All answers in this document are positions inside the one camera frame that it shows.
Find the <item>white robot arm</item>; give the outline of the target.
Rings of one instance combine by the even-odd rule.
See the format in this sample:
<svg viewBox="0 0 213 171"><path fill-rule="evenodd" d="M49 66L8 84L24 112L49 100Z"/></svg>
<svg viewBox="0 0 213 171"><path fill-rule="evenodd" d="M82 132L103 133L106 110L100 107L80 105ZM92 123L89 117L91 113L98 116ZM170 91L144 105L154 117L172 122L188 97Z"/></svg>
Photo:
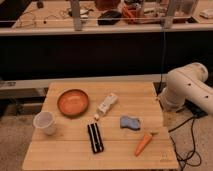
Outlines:
<svg viewBox="0 0 213 171"><path fill-rule="evenodd" d="M166 87L158 95L163 109L177 111L188 100L213 115L213 88L205 84L207 79L207 68L198 62L169 71Z"/></svg>

